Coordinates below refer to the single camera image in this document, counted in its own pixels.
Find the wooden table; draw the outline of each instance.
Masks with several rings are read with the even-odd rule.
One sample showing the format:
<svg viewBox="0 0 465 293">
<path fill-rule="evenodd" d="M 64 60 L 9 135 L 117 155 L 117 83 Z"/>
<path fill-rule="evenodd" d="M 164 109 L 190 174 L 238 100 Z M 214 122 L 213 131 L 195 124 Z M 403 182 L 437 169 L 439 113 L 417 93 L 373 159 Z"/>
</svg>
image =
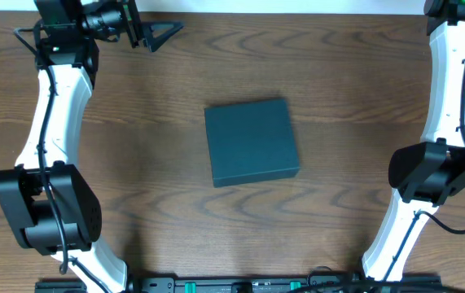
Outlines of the wooden table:
<svg viewBox="0 0 465 293">
<path fill-rule="evenodd" d="M 33 57 L 11 31 L 37 18 L 0 12 L 0 169 L 22 150 L 38 90 Z M 426 18 L 146 18 L 186 28 L 155 54 L 130 49 L 126 37 L 99 43 L 81 130 L 80 170 L 115 253 L 142 276 L 355 268 L 388 206 L 392 153 L 418 142 L 428 113 Z M 204 108 L 276 97 L 290 104 L 297 178 L 214 189 Z M 464 228 L 465 191 L 438 214 Z M 0 208 L 0 291 L 31 292 L 39 278 L 59 277 L 58 266 L 19 248 Z M 465 288 L 465 236 L 429 223 L 406 271 Z"/>
</svg>

